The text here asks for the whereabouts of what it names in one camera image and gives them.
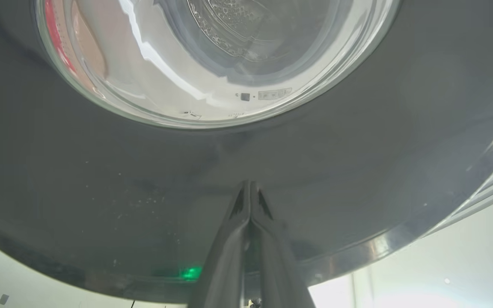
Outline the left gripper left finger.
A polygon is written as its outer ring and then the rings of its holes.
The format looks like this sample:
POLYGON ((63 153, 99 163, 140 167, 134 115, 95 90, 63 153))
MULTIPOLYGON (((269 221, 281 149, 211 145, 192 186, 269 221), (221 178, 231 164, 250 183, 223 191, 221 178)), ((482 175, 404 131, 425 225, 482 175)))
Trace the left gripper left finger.
POLYGON ((241 307, 251 213, 250 182, 243 181, 232 195, 199 279, 194 284, 188 307, 241 307))

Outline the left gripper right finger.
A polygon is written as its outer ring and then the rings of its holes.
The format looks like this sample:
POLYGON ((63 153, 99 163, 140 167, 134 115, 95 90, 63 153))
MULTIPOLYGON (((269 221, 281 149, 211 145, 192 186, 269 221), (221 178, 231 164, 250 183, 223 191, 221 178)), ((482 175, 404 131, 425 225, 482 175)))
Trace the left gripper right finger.
POLYGON ((251 182, 251 221, 260 243, 261 302, 264 308, 313 308, 285 228, 258 183, 251 182))

